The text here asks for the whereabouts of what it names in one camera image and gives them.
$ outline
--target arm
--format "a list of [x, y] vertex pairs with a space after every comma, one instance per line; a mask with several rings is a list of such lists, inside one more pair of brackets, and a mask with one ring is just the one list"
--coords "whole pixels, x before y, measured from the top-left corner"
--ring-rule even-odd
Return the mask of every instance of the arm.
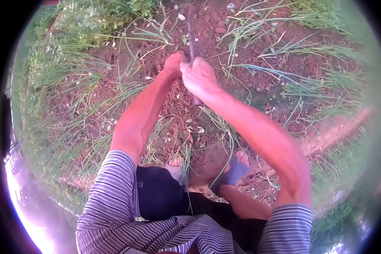
[[310, 167], [293, 138], [257, 109], [234, 99], [220, 88], [213, 68], [196, 58], [192, 68], [181, 64], [184, 84], [191, 93], [229, 122], [279, 175], [282, 186], [275, 206], [311, 206]]
[[134, 165], [154, 130], [165, 96], [173, 82], [181, 76], [179, 64], [186, 61], [183, 51], [172, 54], [155, 80], [128, 106], [114, 129], [110, 151], [121, 150], [130, 155]]

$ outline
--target black shorts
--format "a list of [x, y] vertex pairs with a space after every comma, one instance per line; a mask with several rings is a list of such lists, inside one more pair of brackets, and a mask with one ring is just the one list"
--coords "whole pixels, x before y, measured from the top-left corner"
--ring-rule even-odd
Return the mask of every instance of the black shorts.
[[227, 203], [189, 192], [161, 167], [137, 167], [138, 202], [141, 216], [149, 221], [169, 219], [179, 215], [207, 214], [221, 227], [232, 232], [233, 240], [244, 251], [255, 251], [266, 220], [241, 219]]

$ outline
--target bare foot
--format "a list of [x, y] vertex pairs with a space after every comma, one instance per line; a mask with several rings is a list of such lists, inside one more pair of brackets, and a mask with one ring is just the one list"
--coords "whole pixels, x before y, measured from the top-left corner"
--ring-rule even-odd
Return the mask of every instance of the bare foot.
[[182, 167], [184, 165], [184, 159], [181, 156], [177, 156], [176, 158], [169, 160], [168, 165], [173, 167]]
[[182, 181], [181, 167], [184, 165], [184, 159], [181, 156], [176, 156], [172, 160], [167, 161], [165, 168], [171, 173], [172, 178], [179, 183]]

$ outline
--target striped shirt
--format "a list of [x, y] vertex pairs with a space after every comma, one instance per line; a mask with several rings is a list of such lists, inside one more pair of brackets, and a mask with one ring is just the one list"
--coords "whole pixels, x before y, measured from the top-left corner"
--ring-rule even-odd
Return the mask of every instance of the striped shirt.
[[[173, 216], [140, 222], [136, 167], [122, 151], [111, 151], [102, 163], [88, 202], [77, 223], [76, 242], [83, 253], [186, 253], [195, 244], [200, 254], [245, 253], [230, 231], [210, 216]], [[312, 212], [289, 204], [273, 210], [257, 252], [308, 253]]]

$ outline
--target foot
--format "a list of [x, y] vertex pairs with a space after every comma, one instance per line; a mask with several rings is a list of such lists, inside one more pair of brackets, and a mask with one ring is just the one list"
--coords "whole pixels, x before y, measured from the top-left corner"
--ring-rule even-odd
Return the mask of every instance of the foot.
[[248, 173], [249, 166], [247, 154], [243, 150], [237, 151], [210, 190], [219, 196], [220, 186], [236, 185], [240, 178]]
[[178, 155], [172, 160], [167, 161], [165, 168], [171, 173], [173, 179], [177, 180], [179, 183], [182, 181], [181, 168], [184, 166], [184, 159]]

